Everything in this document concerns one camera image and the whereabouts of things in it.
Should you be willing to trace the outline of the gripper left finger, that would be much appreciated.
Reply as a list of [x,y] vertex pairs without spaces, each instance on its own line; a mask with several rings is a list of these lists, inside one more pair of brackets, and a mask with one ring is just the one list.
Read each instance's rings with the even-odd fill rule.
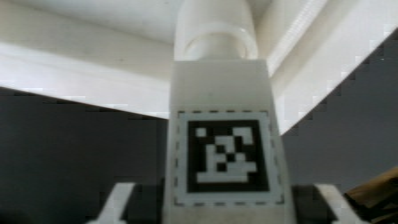
[[87,224],[126,224],[123,213],[135,188],[135,183],[117,183],[105,201],[98,218]]

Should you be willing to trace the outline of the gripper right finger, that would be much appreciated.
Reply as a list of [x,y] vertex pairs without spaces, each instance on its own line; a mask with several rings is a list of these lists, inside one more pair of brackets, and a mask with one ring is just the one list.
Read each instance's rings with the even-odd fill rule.
[[338,187],[331,184],[316,184],[316,188],[332,213],[336,215],[336,220],[332,221],[332,224],[370,224],[354,212]]

